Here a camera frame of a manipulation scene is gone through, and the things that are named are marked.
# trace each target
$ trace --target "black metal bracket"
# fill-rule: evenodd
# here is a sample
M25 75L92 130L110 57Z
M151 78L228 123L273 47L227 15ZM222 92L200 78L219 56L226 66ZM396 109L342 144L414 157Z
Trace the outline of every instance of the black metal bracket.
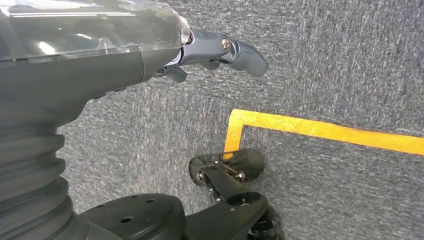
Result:
M166 194L133 195L94 207L81 216L123 240L284 240L264 195L244 182L265 168L258 152L246 148L200 155L189 162L189 174L210 193L213 205L185 216L181 201Z

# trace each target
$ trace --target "bolt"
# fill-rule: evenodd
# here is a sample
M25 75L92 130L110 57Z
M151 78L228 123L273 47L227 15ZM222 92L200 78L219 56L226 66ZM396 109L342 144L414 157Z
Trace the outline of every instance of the bolt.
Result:
M230 40L228 40L227 37L222 37L221 38L221 48L227 52L230 49Z
M245 173L244 173L244 172L242 172L242 171L239 171L239 172L235 175L235 178L236 178L237 180L241 181L241 182L243 182L243 181L245 180L245 177L246 177L246 175L245 175Z
M197 173L197 178L202 181L203 180L203 172L199 171Z

